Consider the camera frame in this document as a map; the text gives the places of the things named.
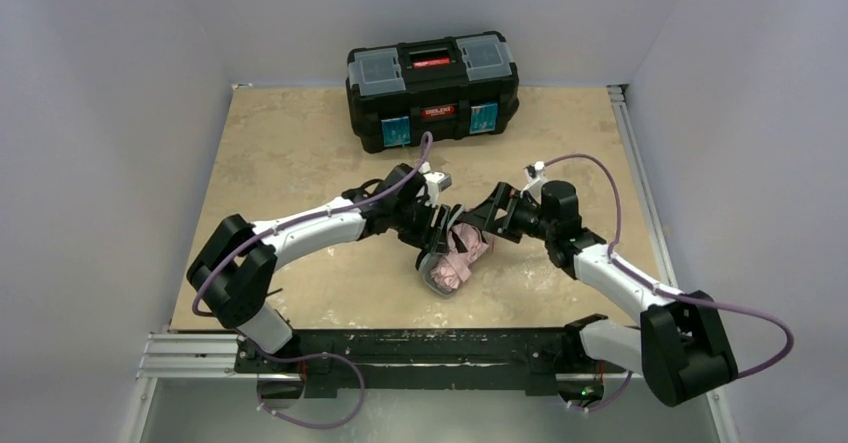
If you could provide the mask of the pink and black folding umbrella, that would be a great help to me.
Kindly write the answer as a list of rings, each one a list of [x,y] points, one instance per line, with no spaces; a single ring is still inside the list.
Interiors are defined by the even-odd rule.
[[[448,232],[448,252],[435,256],[424,271],[425,281],[436,291],[451,295],[467,283],[472,266],[492,249],[493,237],[466,223],[455,224]]]

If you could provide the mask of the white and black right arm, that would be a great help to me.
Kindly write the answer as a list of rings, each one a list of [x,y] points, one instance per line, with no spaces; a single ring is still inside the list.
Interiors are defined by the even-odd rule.
[[[615,257],[602,237],[584,226],[575,187],[554,180],[534,197],[500,183],[460,222],[514,243],[543,242],[550,262],[595,289],[634,322],[600,319],[577,332],[583,354],[643,377],[652,394],[675,407],[737,380],[741,373],[716,302],[683,293]]]

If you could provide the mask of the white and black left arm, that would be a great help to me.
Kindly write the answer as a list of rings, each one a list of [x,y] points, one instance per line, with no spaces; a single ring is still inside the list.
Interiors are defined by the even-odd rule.
[[[449,174],[427,163],[418,169],[399,164],[383,179],[368,180],[296,215],[257,222],[231,215],[188,267],[186,279],[196,291],[192,310],[274,354],[294,336],[289,322],[266,301],[278,270],[320,250],[388,230],[419,249],[436,245],[432,220],[444,214],[438,199],[451,183]]]

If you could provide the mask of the grey umbrella case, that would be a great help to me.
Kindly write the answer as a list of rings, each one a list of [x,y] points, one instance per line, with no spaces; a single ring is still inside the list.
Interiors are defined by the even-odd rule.
[[[451,212],[449,213],[449,218],[448,218],[448,223],[447,223],[447,230],[446,230],[446,241],[447,241],[447,243],[448,243],[448,232],[449,232],[449,230],[450,230],[450,229],[451,229],[451,228],[452,228],[455,224],[457,224],[457,223],[461,223],[461,222],[459,221],[459,217],[462,215],[462,213],[463,213],[463,212],[464,212],[464,206],[463,206],[463,205],[458,205],[455,209],[452,209],[452,210],[451,210]],[[446,254],[447,252],[448,252],[448,249],[447,249],[444,253],[432,253],[432,252],[425,252],[425,253],[424,253],[424,254],[423,254],[423,255],[419,258],[419,262],[417,263],[417,270],[418,270],[418,273],[419,273],[419,275],[420,275],[420,277],[421,277],[421,279],[422,279],[423,283],[424,283],[424,284],[425,284],[428,288],[430,288],[431,290],[433,290],[435,293],[437,293],[437,294],[439,294],[439,295],[441,295],[441,296],[445,296],[445,297],[452,296],[454,293],[453,293],[453,294],[451,294],[451,295],[445,295],[445,294],[442,294],[442,293],[440,293],[440,292],[436,291],[436,290],[435,290],[435,289],[434,289],[434,288],[433,288],[433,287],[432,287],[429,283],[427,283],[427,282],[425,281],[424,271],[430,268],[430,266],[432,265],[432,261],[434,260],[435,256],[437,256],[437,255],[442,255],[442,254]]]

